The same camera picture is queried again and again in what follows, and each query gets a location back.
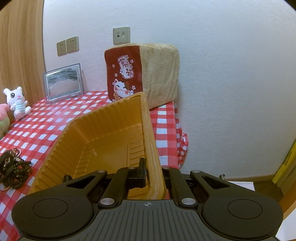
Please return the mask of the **golden plastic tray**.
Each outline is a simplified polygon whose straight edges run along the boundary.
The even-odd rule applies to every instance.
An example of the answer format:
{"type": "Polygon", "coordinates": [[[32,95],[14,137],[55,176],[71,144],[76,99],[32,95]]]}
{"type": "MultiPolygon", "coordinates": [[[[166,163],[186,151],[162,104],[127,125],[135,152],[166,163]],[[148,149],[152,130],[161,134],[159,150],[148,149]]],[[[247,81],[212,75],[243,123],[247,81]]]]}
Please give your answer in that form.
{"type": "Polygon", "coordinates": [[[166,185],[154,138],[147,97],[139,92],[75,118],[55,141],[37,172],[29,193],[97,170],[116,173],[145,158],[146,186],[133,188],[130,199],[160,200],[166,185]]]}

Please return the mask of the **red white checkered tablecloth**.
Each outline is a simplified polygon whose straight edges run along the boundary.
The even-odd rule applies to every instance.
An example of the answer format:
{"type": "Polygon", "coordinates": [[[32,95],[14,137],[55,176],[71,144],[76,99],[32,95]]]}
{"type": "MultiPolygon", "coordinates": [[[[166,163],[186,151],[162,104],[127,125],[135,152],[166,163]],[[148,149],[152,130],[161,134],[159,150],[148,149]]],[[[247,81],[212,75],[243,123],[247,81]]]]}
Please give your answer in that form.
{"type": "MultiPolygon", "coordinates": [[[[47,104],[42,99],[33,104],[27,117],[12,121],[9,131],[1,139],[1,152],[19,149],[22,159],[31,163],[33,172],[20,189],[1,186],[1,240],[17,240],[20,237],[11,218],[12,208],[29,192],[36,173],[67,123],[108,103],[107,91],[85,92],[53,104],[47,104]]],[[[182,131],[176,104],[169,102],[154,108],[150,115],[161,165],[180,167],[189,141],[182,131]]]]}

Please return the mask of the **yellow box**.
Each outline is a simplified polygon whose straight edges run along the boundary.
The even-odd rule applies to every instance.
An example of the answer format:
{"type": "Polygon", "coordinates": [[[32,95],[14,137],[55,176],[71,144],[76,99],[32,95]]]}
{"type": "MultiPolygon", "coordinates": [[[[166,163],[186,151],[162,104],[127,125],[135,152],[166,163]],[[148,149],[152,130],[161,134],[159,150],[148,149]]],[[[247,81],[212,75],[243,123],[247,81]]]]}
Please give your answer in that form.
{"type": "Polygon", "coordinates": [[[283,181],[287,178],[288,173],[292,168],[292,163],[294,158],[295,158],[295,141],[293,142],[293,145],[291,146],[282,165],[279,167],[278,171],[274,175],[272,179],[273,184],[280,186],[283,183],[283,181]]]}

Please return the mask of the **lucky cat toast cushion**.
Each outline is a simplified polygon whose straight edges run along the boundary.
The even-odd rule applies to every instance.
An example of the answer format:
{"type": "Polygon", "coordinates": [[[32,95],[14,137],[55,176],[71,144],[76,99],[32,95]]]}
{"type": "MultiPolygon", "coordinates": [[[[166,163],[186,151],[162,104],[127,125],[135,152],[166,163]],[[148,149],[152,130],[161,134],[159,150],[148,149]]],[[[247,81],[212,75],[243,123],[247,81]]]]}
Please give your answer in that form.
{"type": "Polygon", "coordinates": [[[171,44],[123,44],[104,52],[107,92],[117,101],[144,92],[150,109],[178,95],[180,54],[171,44]]]}

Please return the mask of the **silver framed sand picture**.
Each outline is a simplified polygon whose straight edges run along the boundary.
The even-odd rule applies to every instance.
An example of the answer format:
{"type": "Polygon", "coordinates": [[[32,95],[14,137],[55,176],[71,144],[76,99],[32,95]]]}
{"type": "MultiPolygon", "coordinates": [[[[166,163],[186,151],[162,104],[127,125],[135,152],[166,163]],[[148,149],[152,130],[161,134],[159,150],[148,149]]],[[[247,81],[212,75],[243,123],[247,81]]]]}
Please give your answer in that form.
{"type": "Polygon", "coordinates": [[[80,63],[45,72],[43,83],[48,103],[84,93],[80,63]]]}

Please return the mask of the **pink starfish plush toy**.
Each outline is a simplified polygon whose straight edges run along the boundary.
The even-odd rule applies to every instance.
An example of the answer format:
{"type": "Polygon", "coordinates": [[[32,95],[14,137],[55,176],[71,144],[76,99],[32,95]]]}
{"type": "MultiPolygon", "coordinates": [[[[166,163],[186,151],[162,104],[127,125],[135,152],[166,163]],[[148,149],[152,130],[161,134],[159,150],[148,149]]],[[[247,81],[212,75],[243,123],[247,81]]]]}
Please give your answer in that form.
{"type": "Polygon", "coordinates": [[[6,103],[0,104],[0,139],[4,137],[7,133],[10,126],[10,118],[8,117],[7,112],[10,110],[10,107],[6,103]]]}

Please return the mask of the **white bunny plush toy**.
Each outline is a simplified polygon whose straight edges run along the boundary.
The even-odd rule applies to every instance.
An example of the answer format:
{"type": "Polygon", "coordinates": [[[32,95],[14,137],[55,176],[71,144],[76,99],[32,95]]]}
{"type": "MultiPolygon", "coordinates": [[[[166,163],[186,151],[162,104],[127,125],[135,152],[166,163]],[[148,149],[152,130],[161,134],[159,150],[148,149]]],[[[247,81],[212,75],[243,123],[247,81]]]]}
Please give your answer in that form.
{"type": "Polygon", "coordinates": [[[32,108],[28,106],[28,101],[25,100],[25,95],[21,86],[14,90],[5,88],[3,93],[6,95],[6,102],[16,120],[24,118],[31,112],[32,108]]]}

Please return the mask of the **wooden headboard panel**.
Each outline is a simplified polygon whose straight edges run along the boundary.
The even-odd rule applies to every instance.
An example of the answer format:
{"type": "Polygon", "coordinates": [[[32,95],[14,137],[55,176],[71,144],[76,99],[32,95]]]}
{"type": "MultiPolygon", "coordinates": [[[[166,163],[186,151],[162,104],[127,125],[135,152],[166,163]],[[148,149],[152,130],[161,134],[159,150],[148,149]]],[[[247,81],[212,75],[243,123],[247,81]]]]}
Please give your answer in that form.
{"type": "Polygon", "coordinates": [[[1,89],[23,88],[29,104],[43,99],[43,1],[10,1],[1,9],[1,89]]]}

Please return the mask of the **right wall data socket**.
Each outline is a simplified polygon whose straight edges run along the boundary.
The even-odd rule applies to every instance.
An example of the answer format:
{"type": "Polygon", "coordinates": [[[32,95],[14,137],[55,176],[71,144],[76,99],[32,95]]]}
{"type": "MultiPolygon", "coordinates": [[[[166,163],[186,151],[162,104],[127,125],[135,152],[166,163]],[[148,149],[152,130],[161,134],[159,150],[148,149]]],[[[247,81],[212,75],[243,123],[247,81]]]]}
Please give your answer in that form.
{"type": "Polygon", "coordinates": [[[113,44],[130,43],[130,27],[113,28],[113,44]]]}

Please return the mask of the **left double wall socket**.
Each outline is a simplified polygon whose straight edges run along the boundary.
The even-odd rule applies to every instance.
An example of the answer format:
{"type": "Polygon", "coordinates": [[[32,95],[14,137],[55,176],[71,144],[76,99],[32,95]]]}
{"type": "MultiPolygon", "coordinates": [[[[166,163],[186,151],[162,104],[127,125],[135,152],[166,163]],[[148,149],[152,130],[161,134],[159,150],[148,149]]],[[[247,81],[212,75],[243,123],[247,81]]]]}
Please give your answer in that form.
{"type": "Polygon", "coordinates": [[[66,40],[62,40],[62,41],[58,42],[56,44],[56,46],[57,46],[57,55],[58,56],[63,56],[68,53],[66,40]]]}

